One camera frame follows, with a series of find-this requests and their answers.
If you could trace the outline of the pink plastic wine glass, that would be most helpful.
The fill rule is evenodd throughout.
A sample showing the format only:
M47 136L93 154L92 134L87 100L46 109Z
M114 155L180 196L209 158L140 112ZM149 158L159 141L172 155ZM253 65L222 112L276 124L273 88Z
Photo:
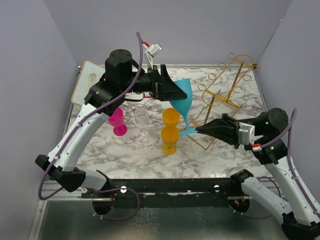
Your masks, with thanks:
M121 137L127 133L128 128L124 124L125 116L124 116L123 110L120 107L118 107L114 111L112 116L110 116L107 121L113 127L113 133L116 136Z

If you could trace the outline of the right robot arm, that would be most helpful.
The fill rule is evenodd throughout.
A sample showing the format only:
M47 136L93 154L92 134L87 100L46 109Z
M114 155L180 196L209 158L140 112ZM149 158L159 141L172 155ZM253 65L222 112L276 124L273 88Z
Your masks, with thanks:
M320 235L320 204L299 175L291 157L291 144L282 136L292 134L297 110L288 117L285 110L272 108L258 117L234 119L227 114L202 126L197 133L219 139L235 149L243 145L272 175L285 199L274 194L249 175L230 182L236 195L249 195L267 209L280 223L289 240L314 240Z

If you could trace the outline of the yellow wine glass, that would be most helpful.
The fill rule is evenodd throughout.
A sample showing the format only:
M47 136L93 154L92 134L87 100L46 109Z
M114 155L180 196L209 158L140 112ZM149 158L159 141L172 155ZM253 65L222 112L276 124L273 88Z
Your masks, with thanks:
M162 121L164 126L176 127L180 121L180 113L174 108L167 108L162 113Z
M161 130L162 151L170 156L177 151L177 142L179 140L179 129L175 126L168 125Z

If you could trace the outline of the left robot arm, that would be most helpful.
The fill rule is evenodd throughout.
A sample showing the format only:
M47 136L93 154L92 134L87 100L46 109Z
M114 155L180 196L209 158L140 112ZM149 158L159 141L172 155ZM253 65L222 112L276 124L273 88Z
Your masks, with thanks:
M164 64L147 71L125 49L112 51L105 60L105 72L84 98L77 120L56 147L39 155L35 163L65 190L93 189L97 196L106 197L111 190L107 177L98 171L81 170L77 162L96 131L125 102L128 92L149 92L153 99L174 101L187 98L170 77Z

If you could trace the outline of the gold wire glass rack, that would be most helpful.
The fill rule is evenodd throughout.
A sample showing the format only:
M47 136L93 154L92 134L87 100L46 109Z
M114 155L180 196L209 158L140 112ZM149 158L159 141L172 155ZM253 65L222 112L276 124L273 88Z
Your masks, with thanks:
M207 124L222 113L234 117L244 110L246 87L254 84L254 73L260 69L248 54L229 53L228 62L221 62L197 86L201 100L199 113L189 120L191 128Z

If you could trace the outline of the blue plastic wine glass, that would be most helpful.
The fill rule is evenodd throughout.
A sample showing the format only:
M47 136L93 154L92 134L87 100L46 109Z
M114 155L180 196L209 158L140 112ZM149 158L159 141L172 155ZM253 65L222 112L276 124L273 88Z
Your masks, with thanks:
M185 121L186 130L180 131L179 135L187 136L187 135L195 134L198 131L195 128L190 128L189 120L188 120L188 113L193 102L193 91L191 87L190 78L183 78L180 80L176 80L174 83L178 87L180 87L187 95L187 98L172 100L169 102L171 106L183 116Z

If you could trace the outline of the clear wine glass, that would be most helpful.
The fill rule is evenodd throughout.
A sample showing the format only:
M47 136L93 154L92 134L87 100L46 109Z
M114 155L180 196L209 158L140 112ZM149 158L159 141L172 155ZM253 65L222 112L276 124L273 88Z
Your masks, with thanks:
M150 120L148 111L143 107L138 108L134 113L134 120L140 130L140 134L142 136L146 136L148 134L146 125L149 123Z

